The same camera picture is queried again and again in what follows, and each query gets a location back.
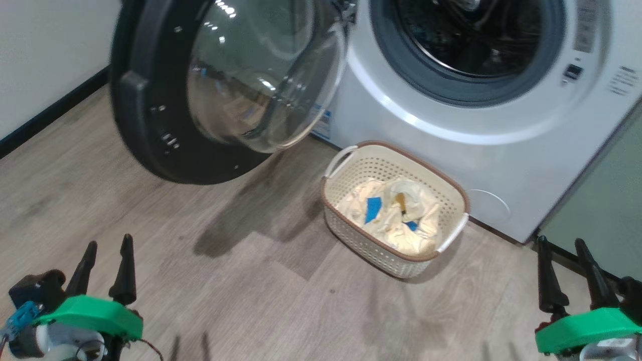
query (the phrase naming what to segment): clothes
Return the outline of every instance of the clothes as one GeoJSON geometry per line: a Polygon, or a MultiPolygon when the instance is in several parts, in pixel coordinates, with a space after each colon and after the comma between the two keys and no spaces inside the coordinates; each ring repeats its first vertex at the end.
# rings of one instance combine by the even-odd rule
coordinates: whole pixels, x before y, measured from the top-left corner
{"type": "Polygon", "coordinates": [[[381,197],[372,197],[368,198],[365,212],[365,222],[370,223],[379,215],[381,211],[381,197]]]}
{"type": "Polygon", "coordinates": [[[439,242],[440,204],[425,185],[398,177],[388,182],[369,179],[348,193],[337,210],[352,223],[409,256],[425,255],[439,242]],[[377,217],[365,223],[368,198],[381,198],[377,217]],[[406,223],[415,222],[415,231],[406,223]]]}

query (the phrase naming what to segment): label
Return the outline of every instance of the label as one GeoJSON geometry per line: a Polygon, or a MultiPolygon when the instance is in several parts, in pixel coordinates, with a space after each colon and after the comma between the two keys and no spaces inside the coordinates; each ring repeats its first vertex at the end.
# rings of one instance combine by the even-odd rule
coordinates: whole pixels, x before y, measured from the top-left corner
{"type": "Polygon", "coordinates": [[[314,128],[312,128],[312,134],[321,137],[325,140],[330,140],[330,124],[332,123],[332,112],[326,110],[321,118],[317,121],[314,128]]]}
{"type": "Polygon", "coordinates": [[[597,0],[577,0],[577,29],[573,49],[590,53],[595,42],[597,0]]]}
{"type": "Polygon", "coordinates": [[[620,66],[611,78],[608,90],[613,94],[626,96],[635,88],[638,80],[638,72],[629,67],[620,66]]]}

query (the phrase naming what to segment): laundry basket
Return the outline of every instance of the laundry basket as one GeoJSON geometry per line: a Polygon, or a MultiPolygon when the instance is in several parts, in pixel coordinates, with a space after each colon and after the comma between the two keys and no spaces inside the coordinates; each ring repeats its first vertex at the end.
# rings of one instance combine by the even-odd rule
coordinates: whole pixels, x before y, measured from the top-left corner
{"type": "Polygon", "coordinates": [[[404,151],[374,141],[349,146],[334,157],[325,171],[322,198],[330,230],[354,252],[398,278],[411,278],[423,272],[462,231],[470,213],[468,196],[459,184],[404,151]],[[441,204],[437,248],[428,254],[400,253],[366,233],[336,208],[365,181],[385,182],[400,175],[427,185],[441,204]]]}

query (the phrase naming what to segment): washing machine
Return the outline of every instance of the washing machine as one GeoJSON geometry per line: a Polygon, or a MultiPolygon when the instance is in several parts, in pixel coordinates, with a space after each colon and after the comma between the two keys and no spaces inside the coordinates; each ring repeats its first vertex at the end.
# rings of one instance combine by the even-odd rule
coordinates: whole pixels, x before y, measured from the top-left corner
{"type": "Polygon", "coordinates": [[[127,147],[214,184],[308,133],[379,139],[524,242],[642,94],[637,0],[126,0],[112,47],[127,147]]]}

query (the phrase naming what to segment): door glass window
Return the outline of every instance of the door glass window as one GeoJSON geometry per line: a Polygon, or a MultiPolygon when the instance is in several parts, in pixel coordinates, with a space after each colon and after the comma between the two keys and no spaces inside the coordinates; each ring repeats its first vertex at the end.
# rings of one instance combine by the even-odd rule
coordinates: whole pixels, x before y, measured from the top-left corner
{"type": "Polygon", "coordinates": [[[345,34],[335,16],[317,0],[216,0],[187,79],[199,129],[265,153],[304,137],[345,65],[345,34]]]}
{"type": "Polygon", "coordinates": [[[415,45],[458,73],[520,73],[535,56],[539,0],[397,0],[397,5],[415,45]]]}

